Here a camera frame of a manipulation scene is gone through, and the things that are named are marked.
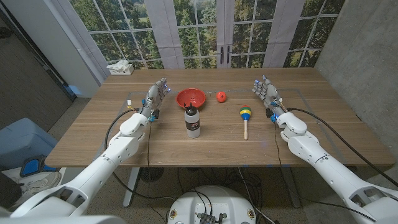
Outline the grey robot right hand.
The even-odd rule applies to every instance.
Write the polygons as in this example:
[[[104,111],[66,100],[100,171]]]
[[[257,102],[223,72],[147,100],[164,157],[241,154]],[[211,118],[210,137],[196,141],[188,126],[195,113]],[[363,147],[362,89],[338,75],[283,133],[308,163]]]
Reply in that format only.
[[[268,118],[271,116],[280,116],[286,113],[286,109],[282,105],[283,99],[279,95],[277,88],[265,76],[262,76],[263,81],[255,80],[253,93],[260,98],[266,109]]]

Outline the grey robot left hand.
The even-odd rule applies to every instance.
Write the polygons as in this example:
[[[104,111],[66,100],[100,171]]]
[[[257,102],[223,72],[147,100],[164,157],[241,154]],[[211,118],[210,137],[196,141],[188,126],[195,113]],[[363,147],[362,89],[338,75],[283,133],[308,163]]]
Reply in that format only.
[[[152,112],[160,108],[163,99],[169,92],[170,88],[167,86],[167,79],[165,77],[155,82],[149,88],[145,97],[144,106],[139,113],[150,118]]]

